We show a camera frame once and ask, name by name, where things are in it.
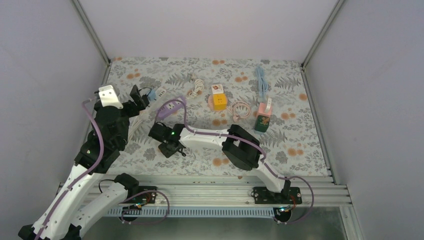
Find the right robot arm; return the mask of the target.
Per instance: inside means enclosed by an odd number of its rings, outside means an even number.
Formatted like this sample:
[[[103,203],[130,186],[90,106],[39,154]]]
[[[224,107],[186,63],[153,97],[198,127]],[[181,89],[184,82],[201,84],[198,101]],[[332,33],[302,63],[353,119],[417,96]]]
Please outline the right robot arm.
[[[264,183],[263,187],[254,187],[250,193],[257,205],[299,205],[303,202],[300,188],[292,186],[290,180],[278,177],[277,171],[264,161],[265,153],[260,142],[239,125],[211,130],[192,128],[182,123],[168,127],[156,122],[148,135],[160,143],[158,148],[166,158],[176,153],[185,156],[186,148],[222,151],[236,168],[250,171]]]

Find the yellow cube socket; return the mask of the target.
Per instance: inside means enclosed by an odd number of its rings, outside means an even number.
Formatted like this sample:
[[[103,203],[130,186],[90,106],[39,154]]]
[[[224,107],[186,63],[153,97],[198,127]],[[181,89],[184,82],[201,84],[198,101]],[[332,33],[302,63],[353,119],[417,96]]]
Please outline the yellow cube socket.
[[[227,109],[228,100],[224,93],[212,95],[212,107],[214,111],[223,111]]]

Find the blue power strip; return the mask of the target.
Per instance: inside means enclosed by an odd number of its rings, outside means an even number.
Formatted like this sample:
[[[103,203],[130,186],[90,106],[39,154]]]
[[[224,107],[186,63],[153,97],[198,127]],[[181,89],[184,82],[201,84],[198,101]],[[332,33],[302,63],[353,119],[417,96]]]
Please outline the blue power strip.
[[[264,132],[264,131],[254,130],[254,133],[257,134],[257,135],[263,135],[263,134],[266,133],[266,131]]]

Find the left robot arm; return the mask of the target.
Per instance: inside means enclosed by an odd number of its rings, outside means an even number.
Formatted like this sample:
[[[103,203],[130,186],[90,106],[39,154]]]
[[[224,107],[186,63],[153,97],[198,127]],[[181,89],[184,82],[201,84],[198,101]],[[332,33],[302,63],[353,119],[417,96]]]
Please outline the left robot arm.
[[[89,190],[101,181],[112,163],[126,148],[130,118],[149,105],[137,86],[130,100],[120,102],[113,85],[101,86],[93,98],[94,111],[86,111],[92,130],[74,159],[69,176],[54,200],[33,224],[21,227],[23,240],[80,240],[113,206],[139,197],[139,183],[129,174],[119,174],[111,187],[87,205]]]

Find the white cube adapter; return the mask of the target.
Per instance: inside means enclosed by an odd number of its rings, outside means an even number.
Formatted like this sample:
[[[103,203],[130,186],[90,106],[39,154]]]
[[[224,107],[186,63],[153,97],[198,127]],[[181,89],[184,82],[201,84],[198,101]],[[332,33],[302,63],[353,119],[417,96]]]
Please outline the white cube adapter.
[[[268,97],[268,98],[267,98],[266,105],[265,105],[265,110],[264,110],[264,112],[265,112],[265,113],[268,113],[271,109],[272,109],[272,98],[271,98],[271,97]]]

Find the white power strip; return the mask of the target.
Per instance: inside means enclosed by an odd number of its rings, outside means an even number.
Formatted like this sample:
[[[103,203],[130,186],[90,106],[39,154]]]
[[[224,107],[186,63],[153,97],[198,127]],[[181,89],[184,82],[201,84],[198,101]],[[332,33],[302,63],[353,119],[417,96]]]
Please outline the white power strip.
[[[162,96],[164,96],[164,94],[167,92],[167,89],[164,87],[159,87],[156,91],[155,91],[155,99],[158,100],[160,99]]]

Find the blue cube socket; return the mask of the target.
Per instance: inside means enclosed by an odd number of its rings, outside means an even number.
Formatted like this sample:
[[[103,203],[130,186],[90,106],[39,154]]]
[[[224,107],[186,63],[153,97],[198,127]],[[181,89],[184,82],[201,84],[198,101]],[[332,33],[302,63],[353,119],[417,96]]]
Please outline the blue cube socket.
[[[152,101],[155,101],[156,100],[156,91],[155,90],[153,90],[153,89],[151,89],[150,91],[149,91],[149,93],[147,94],[147,99],[150,101],[150,102],[152,102]]]

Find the aluminium rail base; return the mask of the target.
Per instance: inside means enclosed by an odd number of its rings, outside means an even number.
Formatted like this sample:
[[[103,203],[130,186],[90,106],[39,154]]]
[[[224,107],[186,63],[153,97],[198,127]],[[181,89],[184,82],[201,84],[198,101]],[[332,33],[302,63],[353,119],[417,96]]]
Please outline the aluminium rail base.
[[[171,207],[256,207],[251,196],[254,187],[263,186],[256,176],[135,175],[140,185],[155,186],[169,199]],[[345,185],[331,177],[313,176],[292,179],[300,189],[302,203],[296,210],[316,207],[350,207],[352,200]]]

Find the black power adapter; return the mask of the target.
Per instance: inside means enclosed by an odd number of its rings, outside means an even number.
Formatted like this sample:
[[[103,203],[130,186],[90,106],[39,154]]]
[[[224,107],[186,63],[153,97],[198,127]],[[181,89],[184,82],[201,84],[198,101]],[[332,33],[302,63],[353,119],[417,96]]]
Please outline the black power adapter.
[[[150,104],[149,95],[151,94],[153,87],[142,87],[138,90],[138,94],[140,95],[141,104],[144,107],[147,107]]]

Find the floral table mat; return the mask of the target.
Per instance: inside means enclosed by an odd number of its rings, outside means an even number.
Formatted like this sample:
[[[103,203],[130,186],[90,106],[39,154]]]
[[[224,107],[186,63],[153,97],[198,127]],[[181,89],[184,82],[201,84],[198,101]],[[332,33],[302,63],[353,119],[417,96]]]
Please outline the floral table mat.
[[[183,130],[183,149],[166,157],[149,136],[158,108],[184,97],[182,108],[163,119],[172,128],[187,122],[202,132],[239,125],[254,136],[265,162],[279,175],[322,177],[328,168],[308,101],[301,66],[292,60],[117,57],[107,83],[130,99],[138,86],[155,99],[132,119],[130,140],[108,174],[247,176],[222,148],[223,136]]]

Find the purple power strip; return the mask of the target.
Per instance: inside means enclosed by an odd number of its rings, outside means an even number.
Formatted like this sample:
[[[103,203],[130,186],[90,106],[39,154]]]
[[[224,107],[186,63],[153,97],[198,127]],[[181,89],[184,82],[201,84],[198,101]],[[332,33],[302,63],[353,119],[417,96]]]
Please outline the purple power strip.
[[[183,96],[168,101],[157,110],[155,120],[164,120],[168,116],[183,108],[183,105],[185,104],[186,99]]]

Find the dark green cube socket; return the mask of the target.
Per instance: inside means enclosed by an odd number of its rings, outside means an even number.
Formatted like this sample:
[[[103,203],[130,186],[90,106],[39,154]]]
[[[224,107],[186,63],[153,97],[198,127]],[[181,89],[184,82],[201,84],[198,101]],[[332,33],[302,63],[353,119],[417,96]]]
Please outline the dark green cube socket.
[[[259,117],[256,118],[255,124],[254,124],[254,130],[265,132],[268,130],[270,125],[270,118],[268,117]]]

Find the pink cube socket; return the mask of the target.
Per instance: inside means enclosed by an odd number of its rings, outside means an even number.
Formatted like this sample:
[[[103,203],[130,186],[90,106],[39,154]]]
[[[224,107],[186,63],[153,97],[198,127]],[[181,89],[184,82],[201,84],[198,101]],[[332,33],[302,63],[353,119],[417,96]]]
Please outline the pink cube socket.
[[[272,114],[272,105],[270,103],[261,102],[258,106],[256,117],[267,117],[270,118]]]

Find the white cube socket with sticker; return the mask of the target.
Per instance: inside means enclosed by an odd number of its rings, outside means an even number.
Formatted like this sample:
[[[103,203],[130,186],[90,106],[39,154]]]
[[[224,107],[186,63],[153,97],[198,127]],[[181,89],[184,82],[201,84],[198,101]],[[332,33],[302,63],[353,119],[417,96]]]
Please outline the white cube socket with sticker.
[[[213,95],[223,94],[224,89],[222,84],[213,84],[211,86],[211,92]]]

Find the pink round power socket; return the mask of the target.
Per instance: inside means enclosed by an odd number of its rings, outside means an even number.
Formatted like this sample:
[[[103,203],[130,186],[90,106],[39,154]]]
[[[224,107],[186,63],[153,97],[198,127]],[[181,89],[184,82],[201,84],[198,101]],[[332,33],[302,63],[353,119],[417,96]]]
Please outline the pink round power socket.
[[[208,97],[207,104],[208,104],[208,107],[209,107],[212,111],[214,111],[214,110],[213,110],[213,103],[212,103],[212,101],[213,101],[213,95],[210,95],[210,96]]]

